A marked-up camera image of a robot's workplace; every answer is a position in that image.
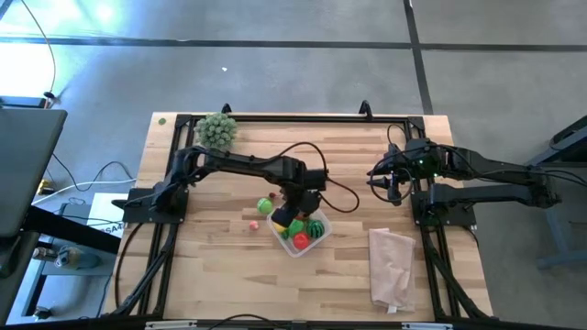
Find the wooden tabletop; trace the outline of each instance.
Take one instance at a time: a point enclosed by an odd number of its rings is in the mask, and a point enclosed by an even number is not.
[[[150,188],[163,179],[176,115],[153,114],[138,187]],[[162,118],[166,123],[160,125]],[[424,119],[429,138],[452,145],[446,116],[426,115]],[[257,201],[278,191],[278,187],[242,175],[209,175],[190,188],[164,317],[223,319],[251,313],[275,320],[432,321],[424,251],[409,200],[394,207],[377,200],[365,184],[365,173],[387,149],[386,127],[368,123],[238,123],[238,138],[232,149],[235,153],[267,158],[294,142],[317,144],[326,156],[330,176],[359,194],[360,208],[352,214],[341,214],[322,203],[321,210],[330,220],[333,234],[301,258],[291,258],[267,227],[265,216],[256,210]],[[404,135],[399,128],[392,128],[390,137],[404,148]],[[303,160],[310,169],[321,167],[320,158],[308,146],[295,148],[288,155]],[[350,208],[355,203],[351,194],[333,184],[327,186],[324,195],[340,208]],[[250,220],[260,222],[258,231],[249,231]],[[120,273],[122,299],[145,271],[153,227],[144,225],[129,245]],[[386,314],[384,308],[371,303],[367,234],[370,228],[382,227],[416,240],[414,313]],[[123,244],[132,228],[126,229]],[[475,241],[462,228],[447,227],[446,231],[455,277],[481,310],[491,314]],[[151,292],[150,308],[156,300],[158,283],[159,277]],[[443,280],[439,286],[448,311]],[[114,286],[110,287],[105,312],[114,310]]]

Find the toy fruit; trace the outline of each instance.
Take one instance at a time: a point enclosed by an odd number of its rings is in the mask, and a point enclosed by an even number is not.
[[[311,238],[319,238],[324,235],[324,225],[322,225],[320,221],[310,220],[308,226],[305,228],[305,232],[308,233]]]
[[[297,249],[305,249],[310,245],[310,237],[306,233],[297,233],[292,241],[293,246]]]
[[[282,238],[287,239],[289,237],[290,237],[290,232],[287,230],[287,228],[285,228],[285,230],[282,231]]]
[[[284,226],[282,226],[280,224],[276,224],[276,223],[273,223],[273,228],[275,228],[275,230],[279,234],[283,234],[283,232],[286,232],[287,231],[287,228],[286,227],[284,227]]]
[[[250,230],[257,230],[259,229],[259,223],[257,221],[251,221],[249,222],[249,229]]]
[[[302,230],[304,230],[304,222],[300,220],[294,219],[290,223],[290,226],[287,227],[287,231],[289,232],[291,237],[294,237],[297,233],[301,232]]]
[[[273,203],[269,198],[261,198],[257,202],[257,211],[262,215],[268,215],[273,211]]]

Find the toy watermelon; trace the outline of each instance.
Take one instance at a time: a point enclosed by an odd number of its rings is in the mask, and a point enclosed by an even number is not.
[[[311,238],[316,239],[324,235],[324,225],[320,221],[310,220],[305,231]]]
[[[283,230],[282,233],[281,233],[281,235],[282,235],[282,238],[283,239],[289,238],[290,237],[289,230],[287,230],[287,229]]]

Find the artificial succulent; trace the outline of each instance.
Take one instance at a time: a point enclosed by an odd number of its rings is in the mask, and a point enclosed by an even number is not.
[[[237,134],[237,121],[225,114],[207,115],[195,126],[200,144],[208,149],[229,150]]]

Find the plastic basket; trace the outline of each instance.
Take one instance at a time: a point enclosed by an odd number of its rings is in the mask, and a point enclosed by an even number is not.
[[[277,232],[277,230],[275,230],[275,227],[273,226],[273,221],[271,220],[272,215],[273,215],[273,212],[271,212],[269,215],[267,215],[267,226],[269,226],[269,228],[271,229],[271,231],[273,232],[275,237],[277,237],[279,242],[282,243],[282,246],[285,249],[285,252],[287,252],[287,254],[293,258],[302,257],[304,253],[306,253],[307,251],[309,251],[310,249],[312,249],[313,247],[318,245],[318,243],[322,242],[328,235],[332,234],[332,226],[330,225],[330,221],[328,221],[328,218],[324,215],[324,213],[322,213],[322,211],[320,211],[318,209],[310,215],[310,218],[314,219],[314,220],[319,220],[320,222],[322,222],[322,225],[324,225],[324,235],[315,239],[305,249],[299,250],[294,247],[294,243],[292,243],[291,239],[283,239],[282,236]]]

